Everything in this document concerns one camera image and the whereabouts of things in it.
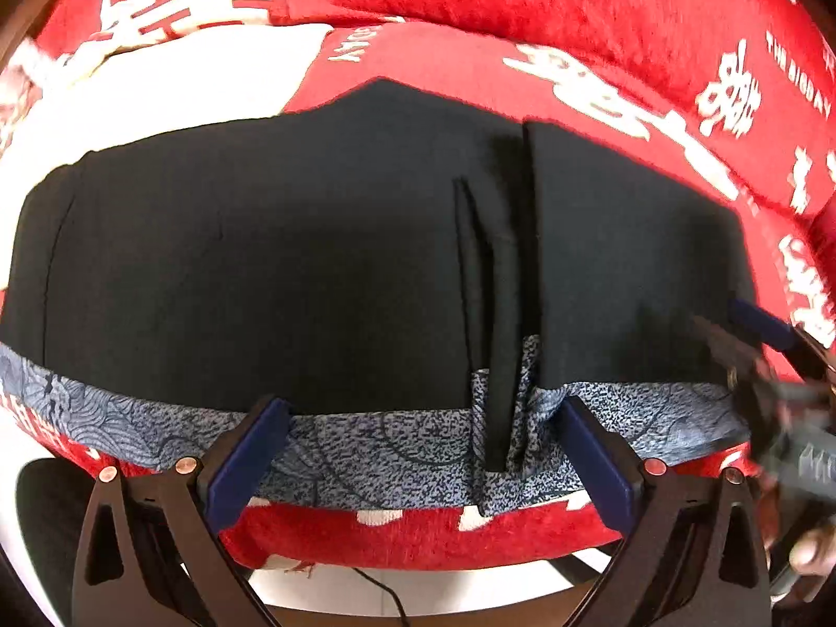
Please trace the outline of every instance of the screw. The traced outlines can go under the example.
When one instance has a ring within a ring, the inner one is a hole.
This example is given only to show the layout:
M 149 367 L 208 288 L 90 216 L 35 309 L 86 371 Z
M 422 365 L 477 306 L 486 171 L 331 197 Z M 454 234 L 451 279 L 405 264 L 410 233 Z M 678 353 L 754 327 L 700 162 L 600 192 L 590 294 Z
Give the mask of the screw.
M 734 483 L 734 485 L 743 483 L 743 472 L 737 469 L 737 467 L 729 467 L 724 473 L 726 475 L 726 481 L 729 483 Z
M 99 471 L 99 481 L 102 481 L 102 483 L 110 483 L 118 473 L 116 467 L 105 467 L 102 471 Z
M 645 460 L 645 471 L 649 473 L 649 475 L 653 475 L 654 477 L 660 477 L 666 471 L 668 471 L 668 466 L 658 457 L 648 457 Z
M 177 464 L 174 465 L 174 469 L 177 471 L 178 474 L 191 474 L 192 471 L 198 468 L 198 461 L 194 457 L 182 457 L 180 460 L 177 460 Z

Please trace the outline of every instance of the patterned fabric trim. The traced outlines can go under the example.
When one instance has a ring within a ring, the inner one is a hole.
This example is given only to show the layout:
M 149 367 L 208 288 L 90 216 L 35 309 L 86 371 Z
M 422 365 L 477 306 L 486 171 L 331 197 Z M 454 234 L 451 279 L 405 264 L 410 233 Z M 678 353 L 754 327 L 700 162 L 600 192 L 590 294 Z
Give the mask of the patterned fabric trim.
M 477 505 L 484 516 L 532 506 L 582 488 L 554 442 L 549 418 L 564 398 L 582 398 L 606 429 L 641 456 L 670 464 L 747 439 L 728 392 L 716 385 L 578 383 L 538 389 L 538 338 L 524 343 L 507 471 L 484 469 L 489 373 L 473 374 L 471 410 L 300 415 L 287 450 L 258 496 L 333 509 L 424 509 Z M 119 396 L 61 377 L 0 343 L 0 390 L 90 448 L 162 470 L 202 455 L 241 413 Z

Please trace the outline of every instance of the speckled pattern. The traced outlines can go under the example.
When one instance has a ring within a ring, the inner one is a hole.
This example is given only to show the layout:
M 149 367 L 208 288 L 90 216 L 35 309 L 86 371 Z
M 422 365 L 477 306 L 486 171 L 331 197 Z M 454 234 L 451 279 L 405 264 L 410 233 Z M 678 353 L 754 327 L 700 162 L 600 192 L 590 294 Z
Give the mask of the speckled pattern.
M 549 429 L 564 398 L 582 398 L 641 456 L 676 463 L 747 437 L 715 385 L 533 385 L 536 336 L 524 342 L 507 471 L 484 469 L 488 370 L 473 374 L 471 410 L 300 415 L 258 496 L 334 509 L 476 504 L 484 516 L 552 500 L 581 485 Z M 119 396 L 49 372 L 0 344 L 0 385 L 64 435 L 142 467 L 202 455 L 241 413 Z

